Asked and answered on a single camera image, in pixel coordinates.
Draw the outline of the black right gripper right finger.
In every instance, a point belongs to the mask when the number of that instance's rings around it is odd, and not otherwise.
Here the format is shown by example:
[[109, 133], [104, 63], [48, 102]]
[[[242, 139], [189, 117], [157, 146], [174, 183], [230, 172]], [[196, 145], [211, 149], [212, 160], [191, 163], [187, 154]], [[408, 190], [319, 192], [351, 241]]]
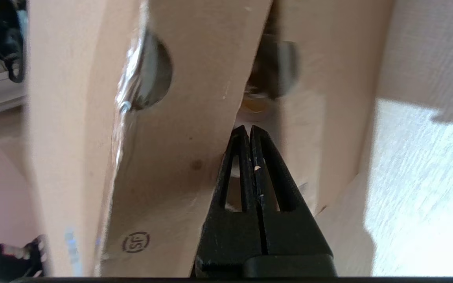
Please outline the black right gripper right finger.
[[262, 254], [246, 277], [336, 277], [333, 253], [268, 132], [250, 131]]

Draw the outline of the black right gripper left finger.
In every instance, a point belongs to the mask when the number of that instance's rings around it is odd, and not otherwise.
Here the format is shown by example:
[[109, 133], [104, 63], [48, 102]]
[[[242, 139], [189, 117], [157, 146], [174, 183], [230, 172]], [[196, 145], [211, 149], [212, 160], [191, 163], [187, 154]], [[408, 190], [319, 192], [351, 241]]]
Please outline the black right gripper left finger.
[[[239, 161], [241, 211], [226, 208], [234, 158]], [[263, 255], [256, 182], [244, 126], [230, 136], [198, 244], [196, 277], [255, 277], [254, 261]]]

